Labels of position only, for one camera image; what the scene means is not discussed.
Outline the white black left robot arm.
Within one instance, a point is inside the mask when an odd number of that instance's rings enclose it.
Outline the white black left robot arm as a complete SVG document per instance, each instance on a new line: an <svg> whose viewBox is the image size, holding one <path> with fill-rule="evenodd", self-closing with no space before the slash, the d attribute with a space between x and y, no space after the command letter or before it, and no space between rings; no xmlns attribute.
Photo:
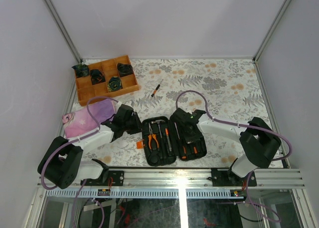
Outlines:
<svg viewBox="0 0 319 228"><path fill-rule="evenodd" d="M92 150L114 142L124 133L141 132L142 123L137 112L128 105L120 105L117 112L98 121L92 113L93 129L72 140L56 137L38 165L42 186L47 190L65 189L74 181L86 185L104 185L111 178L109 167L98 159L84 161L82 157Z"/></svg>

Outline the claw hammer black handle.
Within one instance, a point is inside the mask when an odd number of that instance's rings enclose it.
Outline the claw hammer black handle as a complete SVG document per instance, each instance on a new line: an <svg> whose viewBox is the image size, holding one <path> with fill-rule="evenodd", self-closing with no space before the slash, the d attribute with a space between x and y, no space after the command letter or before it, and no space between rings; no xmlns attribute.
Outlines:
<svg viewBox="0 0 319 228"><path fill-rule="evenodd" d="M160 127L160 123L161 122L164 122L164 120L163 119L157 119L157 120L152 121L151 124L157 124L158 130L159 130L159 135L160 135L160 138L162 139L162 132L161 132L161 127Z"/></svg>

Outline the long orange black screwdriver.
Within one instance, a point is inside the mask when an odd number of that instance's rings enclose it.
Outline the long orange black screwdriver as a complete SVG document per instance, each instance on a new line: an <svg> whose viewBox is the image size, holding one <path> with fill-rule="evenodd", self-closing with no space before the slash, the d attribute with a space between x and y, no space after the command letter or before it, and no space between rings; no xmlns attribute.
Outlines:
<svg viewBox="0 0 319 228"><path fill-rule="evenodd" d="M174 126L175 126L175 130L176 130L176 134L177 134L178 140L180 140L180 135L179 135L178 126L177 126L176 122L174 122Z"/></svg>

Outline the black plastic tool case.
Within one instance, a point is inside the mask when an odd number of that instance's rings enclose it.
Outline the black plastic tool case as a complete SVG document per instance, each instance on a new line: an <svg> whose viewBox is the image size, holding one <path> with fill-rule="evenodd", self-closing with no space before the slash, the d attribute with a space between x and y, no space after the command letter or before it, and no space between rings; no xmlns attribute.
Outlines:
<svg viewBox="0 0 319 228"><path fill-rule="evenodd" d="M197 134L196 140L188 143L182 126L165 116L144 120L142 139L147 163L152 167L170 165L177 159L196 160L207 154L202 135Z"/></svg>

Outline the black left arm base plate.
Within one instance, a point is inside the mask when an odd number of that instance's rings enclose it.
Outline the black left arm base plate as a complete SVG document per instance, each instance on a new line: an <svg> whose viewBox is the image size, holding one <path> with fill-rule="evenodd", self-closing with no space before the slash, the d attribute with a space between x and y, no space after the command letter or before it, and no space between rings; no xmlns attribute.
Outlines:
<svg viewBox="0 0 319 228"><path fill-rule="evenodd" d="M124 171L106 171L102 173L100 186L121 187L124 184Z"/></svg>

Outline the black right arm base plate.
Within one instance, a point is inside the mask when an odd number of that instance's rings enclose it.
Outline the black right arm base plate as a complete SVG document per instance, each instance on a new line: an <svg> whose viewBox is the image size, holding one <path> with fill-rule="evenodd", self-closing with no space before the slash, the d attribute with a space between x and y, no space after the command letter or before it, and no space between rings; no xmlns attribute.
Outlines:
<svg viewBox="0 0 319 228"><path fill-rule="evenodd" d="M239 177L228 168L211 168L211 180L215 187L242 187L248 175Z"/></svg>

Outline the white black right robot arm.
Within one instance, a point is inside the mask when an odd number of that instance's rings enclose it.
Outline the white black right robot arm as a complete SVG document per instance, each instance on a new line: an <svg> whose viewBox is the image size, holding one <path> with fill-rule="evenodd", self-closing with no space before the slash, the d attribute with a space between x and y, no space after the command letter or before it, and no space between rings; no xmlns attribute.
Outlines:
<svg viewBox="0 0 319 228"><path fill-rule="evenodd" d="M268 168L281 146L280 138L258 117L240 125L210 117L203 110L188 113L178 108L170 119L177 124L186 143L197 142L204 134L214 134L241 144L244 154L232 163L227 173L232 185L241 184L256 168Z"/></svg>

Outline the thick orange black screwdriver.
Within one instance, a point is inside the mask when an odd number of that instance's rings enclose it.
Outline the thick orange black screwdriver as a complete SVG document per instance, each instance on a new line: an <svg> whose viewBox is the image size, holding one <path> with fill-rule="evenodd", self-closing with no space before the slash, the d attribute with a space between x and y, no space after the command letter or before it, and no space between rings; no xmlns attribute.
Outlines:
<svg viewBox="0 0 319 228"><path fill-rule="evenodd" d="M182 139L179 139L179 146L180 146L180 158L182 160L187 159L187 152Z"/></svg>

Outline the orange utility knife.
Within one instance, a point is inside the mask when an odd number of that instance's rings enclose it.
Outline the orange utility knife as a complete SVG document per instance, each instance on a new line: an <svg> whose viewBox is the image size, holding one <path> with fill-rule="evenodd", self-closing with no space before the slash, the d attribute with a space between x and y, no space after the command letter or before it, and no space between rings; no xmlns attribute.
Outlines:
<svg viewBox="0 0 319 228"><path fill-rule="evenodd" d="M170 143L168 128L165 128L165 135L166 135L166 139L167 139L168 150L169 150L169 152L172 152L172 147L171 147L171 143Z"/></svg>

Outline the purple cloth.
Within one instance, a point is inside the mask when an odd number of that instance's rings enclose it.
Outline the purple cloth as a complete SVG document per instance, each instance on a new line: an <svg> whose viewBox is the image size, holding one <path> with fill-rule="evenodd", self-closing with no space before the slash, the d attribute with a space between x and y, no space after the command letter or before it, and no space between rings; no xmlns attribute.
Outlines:
<svg viewBox="0 0 319 228"><path fill-rule="evenodd" d="M101 124L116 113L116 102L106 99L89 105L89 110L95 119ZM98 127L90 116L87 108L80 109L62 116L62 123L67 139L81 136Z"/></svg>

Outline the orange black needle-nose pliers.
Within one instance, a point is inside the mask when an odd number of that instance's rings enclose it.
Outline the orange black needle-nose pliers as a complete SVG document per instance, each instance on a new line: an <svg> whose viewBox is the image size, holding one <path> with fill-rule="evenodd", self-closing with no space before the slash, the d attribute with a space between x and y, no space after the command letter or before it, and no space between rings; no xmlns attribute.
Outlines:
<svg viewBox="0 0 319 228"><path fill-rule="evenodd" d="M156 134L153 133L152 126L149 123L149 135L148 135L148 147L152 151L156 151L159 149L159 143L156 137Z"/></svg>

